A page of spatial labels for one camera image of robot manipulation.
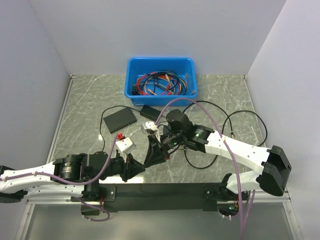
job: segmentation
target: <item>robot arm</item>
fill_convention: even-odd
[[[240,174],[242,191],[262,189],[274,196],[284,194],[291,165],[280,147],[273,146],[271,149],[257,147],[224,135],[221,137],[211,128],[193,125],[187,115],[178,109],[170,111],[166,120],[168,127],[164,129],[163,135],[160,135],[154,122],[142,124],[141,130],[148,134],[149,140],[144,164],[136,161],[131,155],[131,151],[136,147],[135,144],[130,138],[120,135],[115,143],[120,153],[117,150],[116,156],[110,159],[109,165],[99,179],[120,175],[126,182],[144,172],[146,168],[169,160],[169,150],[180,145],[194,151],[231,159],[223,143],[226,141],[235,160],[252,169]],[[101,172],[107,157],[105,152],[99,151],[94,154],[68,155],[46,165],[24,170],[0,166],[0,203],[19,202],[25,195],[72,196],[81,197],[85,201],[95,201],[104,194],[99,186],[99,180],[90,184],[64,184],[55,176],[73,183],[87,182]],[[229,173],[223,178],[217,195],[221,195],[220,200],[223,200],[237,193],[236,175]]]

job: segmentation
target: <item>white wall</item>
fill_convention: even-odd
[[[285,1],[30,0],[72,74],[125,73],[134,56],[247,74]]]
[[[70,76],[27,0],[0,0],[0,165],[46,162]],[[14,239],[25,204],[0,203],[1,239]]]
[[[257,55],[248,87],[292,172],[288,190],[306,240],[319,239],[320,1],[288,0]]]

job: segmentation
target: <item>purple cable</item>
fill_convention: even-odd
[[[94,181],[98,180],[100,178],[100,176],[103,174],[103,172],[106,170],[106,168],[109,166],[110,164],[110,160],[111,160],[111,155],[112,155],[112,152],[114,150],[114,147],[115,147],[115,144],[116,144],[116,141],[117,141],[117,135],[115,135],[114,139],[113,139],[113,142],[111,144],[111,148],[110,148],[110,152],[109,152],[109,155],[108,157],[106,158],[105,160],[105,163],[101,169],[101,171],[94,177],[92,178],[91,180],[89,181],[84,181],[84,182],[73,182],[73,181],[68,181],[68,180],[65,180],[65,179],[62,179],[61,177],[58,177],[56,175],[53,175],[53,174],[50,174],[50,173],[46,173],[46,172],[39,172],[39,171],[36,171],[35,174],[36,175],[44,175],[44,176],[49,176],[53,179],[56,179],[56,180],[59,180],[60,182],[64,183],[64,184],[69,184],[69,185],[77,185],[77,186],[82,186],[82,185],[88,185],[88,184],[91,184],[93,183]],[[24,173],[24,174],[20,174],[20,175],[16,175],[16,176],[7,176],[5,179],[1,179],[1,181],[5,181],[5,180],[11,180],[11,179],[18,179],[18,178],[23,178],[23,177],[26,177],[26,176],[31,176],[31,175],[34,175],[32,172],[29,172],[29,173]]]
[[[246,202],[245,202],[245,204],[244,204],[243,209],[245,209],[246,206],[247,206],[248,203],[249,203],[250,194],[251,194],[251,192],[249,191],[249,193],[248,193],[248,198],[247,198],[247,200],[246,200]],[[238,212],[236,215],[231,216],[231,218],[233,219],[233,218],[236,218],[237,216],[239,216],[239,212]]]
[[[205,114],[209,117],[209,119],[211,120],[211,122],[214,124],[215,126],[215,130],[219,133],[220,137],[222,138],[222,133],[218,127],[218,124],[216,123],[216,121],[213,119],[213,117],[210,115],[210,113],[198,102],[196,102],[193,99],[189,99],[186,97],[179,97],[176,99],[171,100],[167,105],[164,106],[164,108],[162,109],[162,111],[160,112],[158,118],[155,121],[155,125],[158,125],[161,116],[163,115],[163,113],[165,112],[165,110],[174,102],[179,101],[179,100],[187,100],[189,102],[194,103],[195,105],[197,105],[199,108],[201,108]],[[235,168],[235,175],[236,175],[236,181],[237,181],[237,188],[238,188],[238,199],[239,199],[239,214],[240,214],[240,233],[241,236],[243,235],[243,231],[244,231],[244,209],[243,209],[243,205],[242,205],[242,193],[241,193],[241,183],[240,183],[240,173],[239,173],[239,168],[238,168],[238,163],[236,161],[235,155],[233,154],[233,152],[231,151],[230,147],[228,146],[227,142],[224,140],[223,141],[226,149],[228,150],[228,152],[230,153],[230,156],[232,158],[233,161],[233,165]]]
[[[109,218],[110,218],[110,212],[108,212],[107,210],[103,209],[103,208],[100,208],[100,207],[97,207],[97,206],[93,206],[93,205],[90,205],[86,202],[84,202],[80,197],[77,197],[77,199],[83,204],[83,205],[86,205],[87,207],[89,208],[92,208],[92,209],[96,209],[96,210],[99,210],[99,211],[102,211],[104,213],[106,213],[108,216],[106,218],[103,218],[103,219],[93,219],[93,218],[90,218],[88,216],[85,216],[83,215],[83,217],[85,219],[88,219],[89,221],[92,221],[92,222],[104,222],[104,221],[107,221]]]
[[[247,224],[247,219],[248,219],[248,216],[249,216],[249,211],[251,210],[252,208],[252,205],[253,205],[253,202],[254,202],[254,198],[255,198],[255,194],[256,194],[256,190],[253,190],[252,191],[252,197],[251,197],[251,200],[250,200],[250,203],[249,203],[249,207],[248,207],[248,210],[246,211],[246,214],[245,214],[245,217],[244,217],[244,221],[243,221],[243,234],[245,233],[245,227],[246,227],[246,224]]]

